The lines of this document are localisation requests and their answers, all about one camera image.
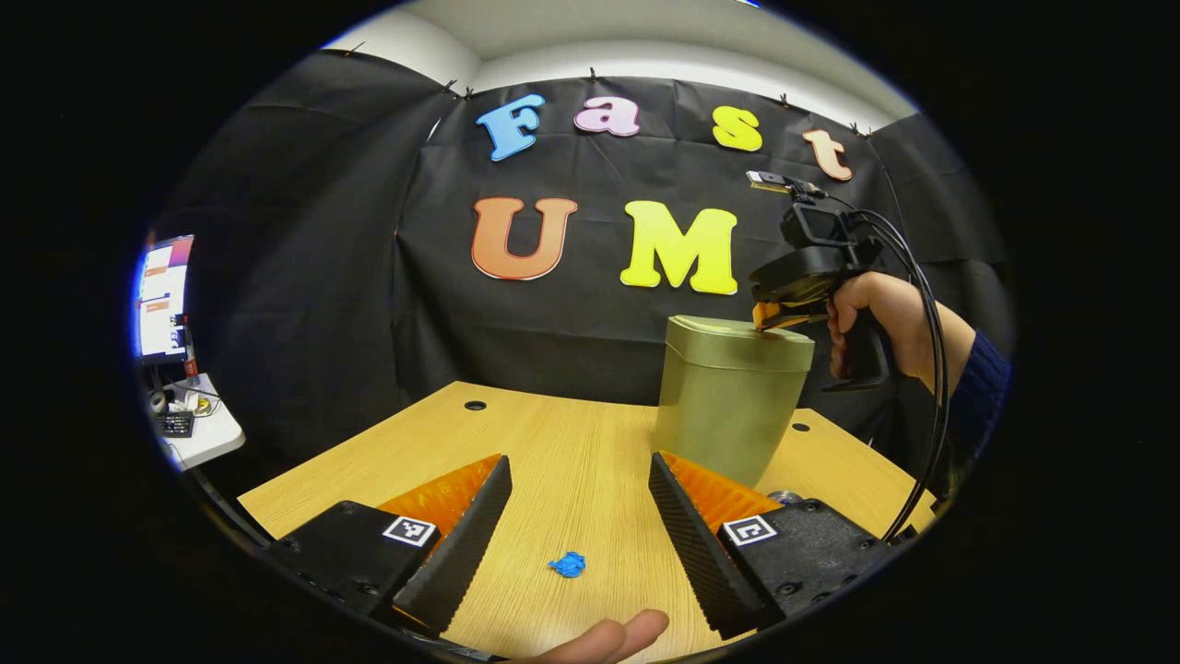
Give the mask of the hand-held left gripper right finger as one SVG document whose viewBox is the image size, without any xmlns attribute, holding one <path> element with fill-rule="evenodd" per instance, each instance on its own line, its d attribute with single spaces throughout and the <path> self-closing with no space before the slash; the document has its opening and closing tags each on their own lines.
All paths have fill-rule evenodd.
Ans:
<svg viewBox="0 0 1180 664">
<path fill-rule="evenodd" d="M 821 500 L 776 502 L 667 451 L 653 454 L 648 486 L 704 622 L 725 639 L 817 609 L 896 551 Z"/>
</svg>

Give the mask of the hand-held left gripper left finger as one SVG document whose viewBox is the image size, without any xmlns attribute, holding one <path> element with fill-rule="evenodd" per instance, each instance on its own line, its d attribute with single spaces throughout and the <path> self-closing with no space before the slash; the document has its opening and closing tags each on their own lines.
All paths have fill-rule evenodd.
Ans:
<svg viewBox="0 0 1180 664">
<path fill-rule="evenodd" d="M 513 494 L 493 454 L 379 507 L 337 501 L 270 543 L 268 558 L 358 614 L 425 637 L 450 629 Z"/>
</svg>

